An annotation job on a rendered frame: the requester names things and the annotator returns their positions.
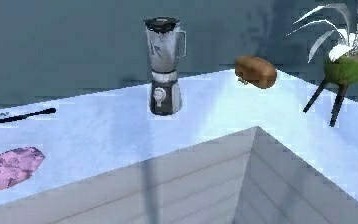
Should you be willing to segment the silver blender with black lid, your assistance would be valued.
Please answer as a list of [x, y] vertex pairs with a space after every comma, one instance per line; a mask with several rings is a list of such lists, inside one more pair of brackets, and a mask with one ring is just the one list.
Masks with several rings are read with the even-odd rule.
[[182, 107], [177, 64], [187, 55], [186, 32], [172, 17], [149, 18], [144, 24], [152, 74], [150, 110], [159, 116], [173, 115]]

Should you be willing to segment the brown bread loaf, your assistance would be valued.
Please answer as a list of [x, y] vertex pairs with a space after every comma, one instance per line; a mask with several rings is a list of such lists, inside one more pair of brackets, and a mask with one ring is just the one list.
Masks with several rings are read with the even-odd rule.
[[253, 84], [260, 89], [267, 89], [275, 84], [277, 70], [260, 57], [246, 55], [235, 59], [235, 75], [243, 84]]

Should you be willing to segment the black handled knife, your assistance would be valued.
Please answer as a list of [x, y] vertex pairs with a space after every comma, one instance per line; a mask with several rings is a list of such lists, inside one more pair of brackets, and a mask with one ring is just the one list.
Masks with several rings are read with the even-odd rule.
[[52, 113], [56, 113], [56, 108], [47, 108], [47, 109], [44, 109], [44, 110], [41, 110], [41, 111], [36, 111], [36, 112], [10, 116], [10, 117], [6, 117], [6, 118], [1, 118], [0, 119], [0, 124], [1, 123], [10, 123], [10, 122], [19, 121], [19, 120], [25, 120], [25, 119], [27, 119], [28, 117], [31, 117], [31, 116], [37, 116], [37, 115], [42, 115], [42, 114], [52, 114]]

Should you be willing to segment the house plant in green pot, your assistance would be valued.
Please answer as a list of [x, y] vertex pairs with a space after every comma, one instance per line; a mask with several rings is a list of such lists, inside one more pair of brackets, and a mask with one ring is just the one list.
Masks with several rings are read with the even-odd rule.
[[311, 108], [328, 83], [337, 85], [338, 92], [331, 111], [332, 116], [330, 119], [330, 126], [334, 127], [349, 85], [358, 82], [358, 4], [357, 24], [354, 32], [350, 31], [351, 15], [347, 5], [344, 3], [319, 5], [298, 18], [295, 23], [299, 23], [323, 9], [337, 10], [345, 20], [345, 27], [338, 28], [331, 21], [327, 19], [320, 19], [305, 23], [299, 28], [288, 33], [288, 35], [315, 24], [327, 24], [331, 27], [330, 30], [319, 36], [311, 46], [308, 54], [308, 62], [310, 62], [316, 54], [318, 48], [326, 41], [326, 39], [333, 33], [338, 34], [337, 44], [329, 51], [328, 56], [324, 61], [324, 79], [303, 109], [304, 112], [307, 112]]

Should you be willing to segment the white kitchen counter cabinet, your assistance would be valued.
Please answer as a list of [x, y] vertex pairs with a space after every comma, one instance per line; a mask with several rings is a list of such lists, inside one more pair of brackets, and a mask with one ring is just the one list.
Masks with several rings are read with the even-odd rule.
[[11, 109], [0, 153], [45, 156], [0, 191], [0, 224], [358, 224], [358, 103], [334, 127], [334, 94], [286, 73], [274, 86], [230, 71], [180, 82], [183, 106], [153, 115], [133, 86]]

